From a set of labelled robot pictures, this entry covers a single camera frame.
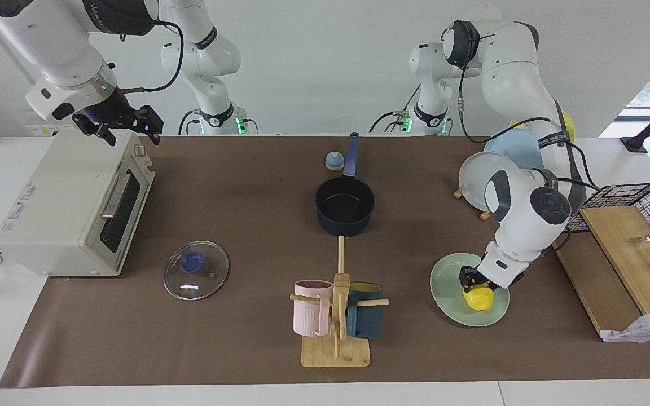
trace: oven door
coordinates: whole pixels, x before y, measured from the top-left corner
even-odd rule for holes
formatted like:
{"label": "oven door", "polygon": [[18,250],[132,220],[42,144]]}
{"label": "oven door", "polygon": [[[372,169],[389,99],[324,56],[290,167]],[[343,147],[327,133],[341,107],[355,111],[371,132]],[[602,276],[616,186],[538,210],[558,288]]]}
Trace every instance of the oven door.
{"label": "oven door", "polygon": [[107,270],[107,275],[102,276],[121,272],[144,201],[150,192],[150,178],[142,173],[130,155],[124,156],[87,238],[90,254]]}

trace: blue pan handle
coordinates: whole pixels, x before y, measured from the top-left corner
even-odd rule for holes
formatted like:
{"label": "blue pan handle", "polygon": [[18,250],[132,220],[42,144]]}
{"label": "blue pan handle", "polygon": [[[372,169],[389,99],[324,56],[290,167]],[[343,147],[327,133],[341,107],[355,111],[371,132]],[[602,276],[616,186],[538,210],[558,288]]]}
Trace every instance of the blue pan handle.
{"label": "blue pan handle", "polygon": [[348,145],[348,159],[345,160],[345,170],[342,174],[345,176],[355,177],[355,170],[358,162],[358,144],[361,141],[361,135],[357,132],[350,133],[350,144]]}

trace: white table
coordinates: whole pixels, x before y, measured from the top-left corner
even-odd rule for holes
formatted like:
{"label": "white table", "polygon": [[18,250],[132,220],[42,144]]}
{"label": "white table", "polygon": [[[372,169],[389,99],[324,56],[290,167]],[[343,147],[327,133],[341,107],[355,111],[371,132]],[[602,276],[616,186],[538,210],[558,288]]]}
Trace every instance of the white table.
{"label": "white table", "polygon": [[[0,138],[0,222],[49,148],[50,138]],[[580,139],[594,181],[650,182],[647,155],[629,154],[617,139]],[[0,265],[0,377],[46,278],[12,262]],[[650,404],[650,379],[323,385],[106,386],[0,390],[0,404],[332,404],[338,392],[362,404]]]}

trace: oven handle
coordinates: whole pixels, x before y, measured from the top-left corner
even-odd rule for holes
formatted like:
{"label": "oven handle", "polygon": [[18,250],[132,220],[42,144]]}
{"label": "oven handle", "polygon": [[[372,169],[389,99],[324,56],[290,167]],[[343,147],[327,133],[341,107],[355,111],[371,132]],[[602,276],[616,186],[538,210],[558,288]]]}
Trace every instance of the oven handle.
{"label": "oven handle", "polygon": [[124,196],[124,191],[127,190],[127,186],[131,179],[132,175],[130,173],[125,173],[117,179],[112,195],[110,196],[104,211],[101,213],[101,218],[113,219],[117,215],[119,206],[122,203],[122,196]]}

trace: pink mug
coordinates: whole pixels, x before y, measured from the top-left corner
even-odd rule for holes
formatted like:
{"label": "pink mug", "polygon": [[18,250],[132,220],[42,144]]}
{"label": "pink mug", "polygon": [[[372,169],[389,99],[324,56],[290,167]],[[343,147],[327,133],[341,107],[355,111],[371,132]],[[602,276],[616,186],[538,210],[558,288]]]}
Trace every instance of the pink mug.
{"label": "pink mug", "polygon": [[330,333],[330,298],[332,282],[327,280],[299,280],[295,294],[320,299],[320,304],[294,301],[292,329],[306,337],[322,337]]}

